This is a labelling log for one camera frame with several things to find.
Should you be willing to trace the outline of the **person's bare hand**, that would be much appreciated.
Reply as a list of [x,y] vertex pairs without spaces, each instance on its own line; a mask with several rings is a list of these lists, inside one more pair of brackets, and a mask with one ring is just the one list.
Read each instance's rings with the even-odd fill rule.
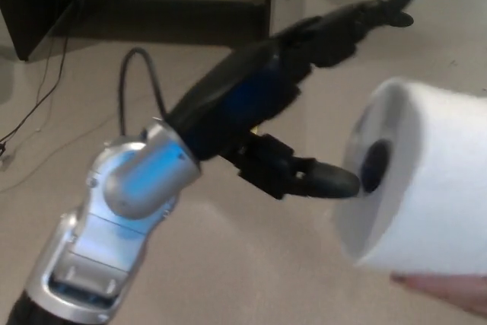
[[486,276],[392,274],[390,279],[408,290],[486,319]]

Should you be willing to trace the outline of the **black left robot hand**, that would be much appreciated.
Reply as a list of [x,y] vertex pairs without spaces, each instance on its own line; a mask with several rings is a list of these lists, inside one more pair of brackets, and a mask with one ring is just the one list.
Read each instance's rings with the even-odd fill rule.
[[263,192],[322,199],[356,196],[358,177],[253,129],[288,108],[300,83],[316,68],[332,68],[354,56],[378,27],[409,27],[412,0],[366,0],[290,27],[233,51],[185,93],[167,122],[199,161],[221,156],[239,176]]

